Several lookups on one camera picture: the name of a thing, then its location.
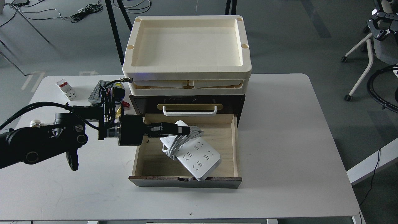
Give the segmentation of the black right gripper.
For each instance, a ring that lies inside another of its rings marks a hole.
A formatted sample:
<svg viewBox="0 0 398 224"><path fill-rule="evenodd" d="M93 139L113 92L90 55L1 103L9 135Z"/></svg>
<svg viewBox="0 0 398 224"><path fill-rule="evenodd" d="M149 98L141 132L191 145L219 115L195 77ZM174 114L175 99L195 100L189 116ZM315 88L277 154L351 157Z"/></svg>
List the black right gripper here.
<svg viewBox="0 0 398 224"><path fill-rule="evenodd" d="M383 41L389 33L394 35L395 42L398 42L398 17L392 13L392 7L388 0L374 0L376 12L372 15L372 19L367 20L367 25L374 38ZM387 30L381 29L378 22L390 22Z"/></svg>

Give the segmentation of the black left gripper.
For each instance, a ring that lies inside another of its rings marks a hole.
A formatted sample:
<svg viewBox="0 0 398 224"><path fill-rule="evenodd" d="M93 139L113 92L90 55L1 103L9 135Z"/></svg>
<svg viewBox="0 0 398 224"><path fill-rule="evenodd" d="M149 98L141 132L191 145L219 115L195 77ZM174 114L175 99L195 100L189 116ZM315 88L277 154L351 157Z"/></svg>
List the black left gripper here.
<svg viewBox="0 0 398 224"><path fill-rule="evenodd" d="M140 146L146 134L146 124L140 115L124 114L119 118L119 146ZM173 123L150 123L149 138L162 138L167 136L188 135L189 126L178 126Z"/></svg>

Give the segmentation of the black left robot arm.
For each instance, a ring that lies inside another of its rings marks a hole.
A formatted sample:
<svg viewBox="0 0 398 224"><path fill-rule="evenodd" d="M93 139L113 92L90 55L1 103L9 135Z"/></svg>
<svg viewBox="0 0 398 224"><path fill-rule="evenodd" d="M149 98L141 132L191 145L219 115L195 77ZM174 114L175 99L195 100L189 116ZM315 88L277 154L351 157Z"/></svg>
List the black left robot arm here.
<svg viewBox="0 0 398 224"><path fill-rule="evenodd" d="M116 118L116 102L121 103L125 96L122 88L111 88L116 82L129 82L132 78L121 78L100 86L98 95L100 102L91 106L70 106L54 102L37 102L17 111L7 119L1 128L11 121L34 109L53 106L68 110L68 113L57 113L54 124L38 127L24 127L9 129L1 134L1 168L23 162L36 164L46 159L65 153L71 170L78 170L77 150L87 143L86 126L91 122L98 122L92 126L98 131L98 139L117 138L119 146L139 146L144 136L160 138L175 135L188 135L187 126L173 123L145 124L139 115L125 115L122 111L118 122Z"/></svg>

